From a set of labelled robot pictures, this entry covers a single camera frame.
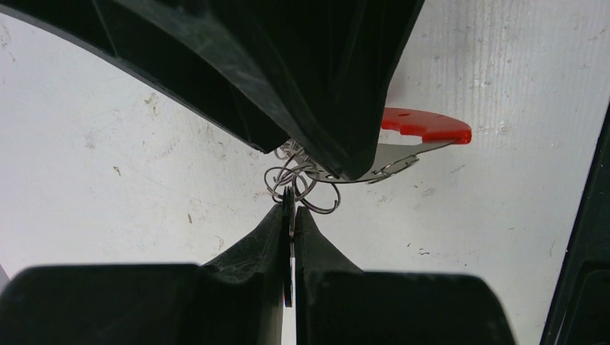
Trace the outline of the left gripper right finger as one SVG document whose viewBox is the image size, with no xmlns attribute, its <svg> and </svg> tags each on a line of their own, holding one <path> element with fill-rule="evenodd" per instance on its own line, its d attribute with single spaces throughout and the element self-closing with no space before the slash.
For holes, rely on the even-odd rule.
<svg viewBox="0 0 610 345">
<path fill-rule="evenodd" d="M 360 269 L 295 219 L 298 344 L 513 344 L 493 291 L 472 275 Z"/>
</svg>

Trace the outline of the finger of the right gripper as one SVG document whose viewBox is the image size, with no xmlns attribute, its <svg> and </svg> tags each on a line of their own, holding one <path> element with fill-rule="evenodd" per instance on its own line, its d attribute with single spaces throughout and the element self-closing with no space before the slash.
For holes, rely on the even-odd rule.
<svg viewBox="0 0 610 345">
<path fill-rule="evenodd" d="M 2 1 L 1 13 L 85 49 L 255 150 L 288 139 L 208 62 L 118 1 Z"/>
<path fill-rule="evenodd" d="M 372 166 L 389 84 L 421 1 L 192 1 L 225 78 L 332 174 Z"/>
</svg>

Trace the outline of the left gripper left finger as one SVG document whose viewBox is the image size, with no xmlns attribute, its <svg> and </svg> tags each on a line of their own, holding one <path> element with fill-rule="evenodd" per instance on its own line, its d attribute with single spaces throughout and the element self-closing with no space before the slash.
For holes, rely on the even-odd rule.
<svg viewBox="0 0 610 345">
<path fill-rule="evenodd" d="M 279 344 L 291 208 L 203 265 L 31 267 L 1 294 L 3 344 Z"/>
</svg>

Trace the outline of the silver wire keyrings bunch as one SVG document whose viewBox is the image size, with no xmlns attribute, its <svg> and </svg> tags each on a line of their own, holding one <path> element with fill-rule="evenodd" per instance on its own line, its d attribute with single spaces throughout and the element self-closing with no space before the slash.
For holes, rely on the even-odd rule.
<svg viewBox="0 0 610 345">
<path fill-rule="evenodd" d="M 284 142 L 273 151 L 273 155 L 281 162 L 269 167 L 263 174 L 265 188 L 275 203 L 284 199 L 282 188 L 293 190 L 296 203 L 307 207 L 310 211 L 322 215 L 336 211 L 342 201 L 342 196 L 336 183 L 319 182 L 315 178 L 322 176 L 322 169 L 307 155 L 304 148 L 293 139 Z M 327 184 L 335 192 L 335 199 L 329 208 L 316 206 L 308 200 L 311 192 L 321 184 Z"/>
</svg>

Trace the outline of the red handled key tool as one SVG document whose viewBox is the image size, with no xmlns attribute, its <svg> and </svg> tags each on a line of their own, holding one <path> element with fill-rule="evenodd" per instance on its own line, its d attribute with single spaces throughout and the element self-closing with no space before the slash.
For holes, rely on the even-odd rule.
<svg viewBox="0 0 610 345">
<path fill-rule="evenodd" d="M 472 139 L 472 129 L 465 122 L 414 109 L 384 109 L 381 129 L 383 133 L 395 132 L 401 139 L 378 143 L 373 164 L 354 183 L 381 182 L 414 165 L 421 154 L 469 144 Z"/>
</svg>

